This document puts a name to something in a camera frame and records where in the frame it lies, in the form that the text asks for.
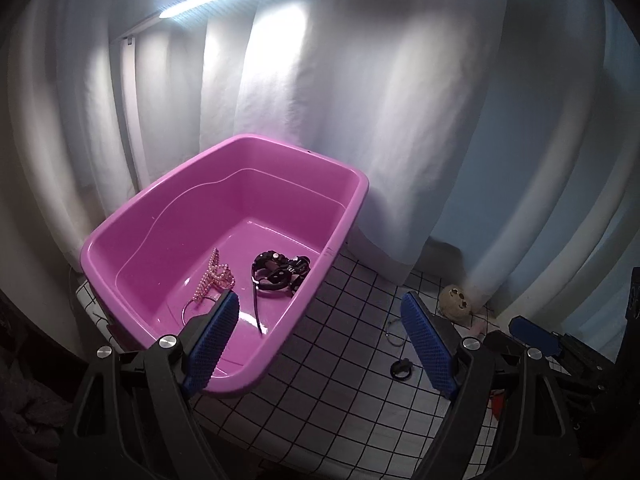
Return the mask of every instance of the skull figurine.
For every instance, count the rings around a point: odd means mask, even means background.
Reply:
[[[438,306],[442,315],[453,321],[466,319],[471,314],[471,306],[457,285],[447,285],[442,289],[438,297]]]

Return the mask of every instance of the metal wire ring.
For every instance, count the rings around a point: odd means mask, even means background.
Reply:
[[[214,303],[216,303],[216,301],[217,301],[217,300],[214,300],[211,296],[203,296],[203,297],[202,297],[202,299],[203,299],[203,300],[211,300],[211,301],[213,301]],[[182,308],[182,326],[185,326],[185,325],[186,325],[186,323],[184,322],[184,313],[185,313],[185,311],[187,310],[187,307],[188,307],[191,303],[193,303],[193,299],[191,299],[191,300],[187,301],[187,304]]]
[[[400,321],[400,318],[399,318],[399,317],[398,317],[398,318],[396,318],[396,319],[392,319],[391,321],[389,321],[389,322],[386,324],[386,330],[385,330],[385,337],[386,337],[386,340],[389,342],[389,344],[390,344],[391,346],[395,346],[396,348],[400,348],[401,346],[403,346],[403,345],[404,345],[404,342],[405,342],[405,339],[402,339],[399,335],[389,333],[389,329],[391,328],[391,326],[392,326],[393,324],[397,323],[398,321]],[[389,337],[389,336],[397,337],[398,339],[402,339],[402,341],[400,342],[400,344],[396,344],[396,343],[394,343],[394,342],[390,339],[390,337]]]

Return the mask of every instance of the white curtain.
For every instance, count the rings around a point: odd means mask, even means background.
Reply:
[[[389,279],[417,264],[504,324],[615,349],[640,264],[640,52],[609,0],[226,0],[166,20],[135,39],[136,174],[117,40],[177,1],[33,0],[14,30],[16,142],[71,262],[132,182],[256,132],[367,173],[350,247]]]

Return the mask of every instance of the metal bolt head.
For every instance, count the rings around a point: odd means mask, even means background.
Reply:
[[[100,348],[98,348],[98,351],[95,354],[100,359],[104,359],[105,357],[109,357],[112,351],[113,350],[111,350],[110,346],[101,346]]]
[[[175,335],[165,335],[160,338],[159,345],[162,348],[171,348],[175,346],[178,340],[175,338]]]
[[[478,350],[480,348],[480,342],[478,339],[474,339],[472,337],[467,337],[463,342],[462,346],[467,350]]]
[[[542,352],[537,348],[529,348],[527,355],[535,360],[542,359]]]

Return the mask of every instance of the tiled floor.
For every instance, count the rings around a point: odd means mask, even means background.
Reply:
[[[431,386],[402,324],[392,325],[392,342],[385,336],[408,290],[418,291],[436,312],[439,278],[414,271],[405,286],[395,286],[342,250],[264,379],[239,399],[192,399],[198,421],[244,449],[308,474],[410,478],[449,401]],[[90,287],[81,287],[78,297],[98,328],[102,323],[106,329]],[[491,321],[484,309],[456,328],[463,336],[477,333],[478,325],[487,332],[497,328]],[[415,364],[405,383],[389,376],[391,363],[401,357]],[[465,478],[484,471],[496,427],[487,409]]]

